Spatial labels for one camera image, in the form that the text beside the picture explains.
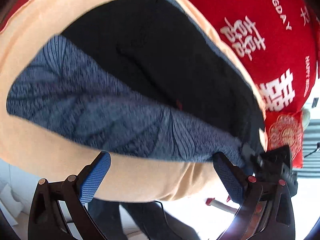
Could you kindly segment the red wedding sofa cover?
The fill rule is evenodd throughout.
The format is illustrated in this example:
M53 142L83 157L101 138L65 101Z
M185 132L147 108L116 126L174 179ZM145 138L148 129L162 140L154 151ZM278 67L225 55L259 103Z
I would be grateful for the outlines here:
M1 31L1 119L7 119L9 90L47 41L79 16L113 0L28 0ZM316 44L303 0L175 0L221 53L240 70L260 108L279 102L274 79L293 75L295 98L284 110L302 106L315 83Z

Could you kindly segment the person's legs in jeans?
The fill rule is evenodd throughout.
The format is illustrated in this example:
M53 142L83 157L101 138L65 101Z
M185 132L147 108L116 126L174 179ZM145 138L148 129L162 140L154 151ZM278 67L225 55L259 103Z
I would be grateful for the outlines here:
M158 201L121 203L94 198L88 213L107 239L128 239L129 233L138 230L148 239L199 239L192 227L167 213Z

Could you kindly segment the black pants with blue trim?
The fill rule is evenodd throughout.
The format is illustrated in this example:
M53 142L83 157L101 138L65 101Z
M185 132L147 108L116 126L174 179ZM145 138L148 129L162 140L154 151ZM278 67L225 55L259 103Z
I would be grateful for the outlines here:
M249 82L174 0L114 0L51 37L16 77L7 113L140 158L243 166L263 151Z

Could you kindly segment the peach towel mat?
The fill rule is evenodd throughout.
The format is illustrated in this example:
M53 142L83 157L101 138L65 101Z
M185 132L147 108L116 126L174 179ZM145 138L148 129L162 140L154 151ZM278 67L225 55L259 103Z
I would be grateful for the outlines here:
M1 119L1 158L22 170L60 181L78 173L101 152L17 116ZM111 167L97 197L119 202L176 200L215 183L210 162L140 158L106 151Z

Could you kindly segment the white red-capped tube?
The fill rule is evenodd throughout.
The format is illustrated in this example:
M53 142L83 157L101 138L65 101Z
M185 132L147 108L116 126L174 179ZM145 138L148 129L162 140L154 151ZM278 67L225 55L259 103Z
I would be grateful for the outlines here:
M215 198L208 198L206 200L206 205L214 206L220 210L223 210L223 211L231 213L231 214L236 214L238 211L236 208L233 208L233 207L230 207L226 204L223 204L222 202L216 200Z

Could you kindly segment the red embroidered cushion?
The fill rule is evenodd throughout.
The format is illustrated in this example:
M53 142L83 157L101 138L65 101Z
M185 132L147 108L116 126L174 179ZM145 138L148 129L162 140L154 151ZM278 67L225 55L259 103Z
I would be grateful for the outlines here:
M303 167L303 112L267 112L265 127L267 131L267 149L274 150L289 145L293 168Z

